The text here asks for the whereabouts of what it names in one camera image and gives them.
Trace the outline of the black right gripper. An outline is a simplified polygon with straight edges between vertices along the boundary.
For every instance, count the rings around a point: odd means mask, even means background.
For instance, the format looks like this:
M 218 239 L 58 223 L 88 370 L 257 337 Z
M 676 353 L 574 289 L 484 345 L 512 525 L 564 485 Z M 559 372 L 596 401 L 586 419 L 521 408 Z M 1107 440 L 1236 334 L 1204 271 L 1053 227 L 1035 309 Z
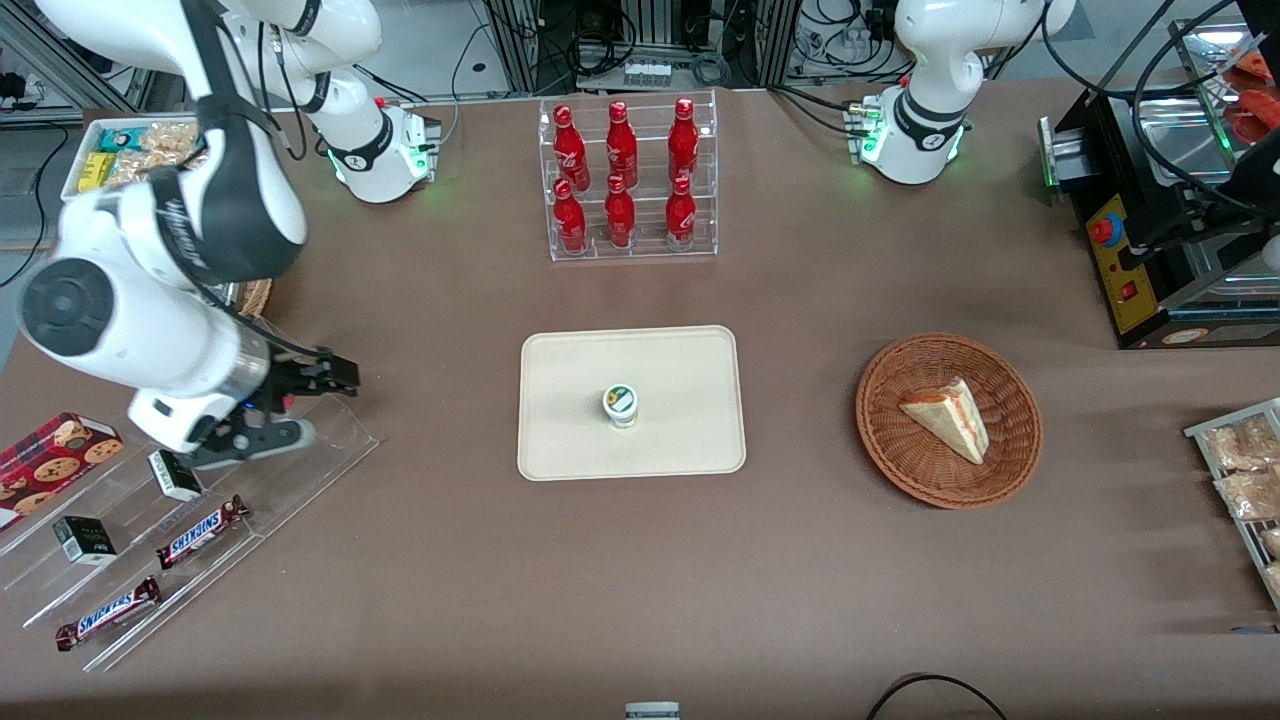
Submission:
M 358 393 L 358 364 L 334 357 L 329 348 L 288 352 L 270 345 L 269 350 L 268 373 L 244 401 L 244 413 L 252 427 L 259 427 L 259 420 L 265 423 L 284 418 L 297 396 Z

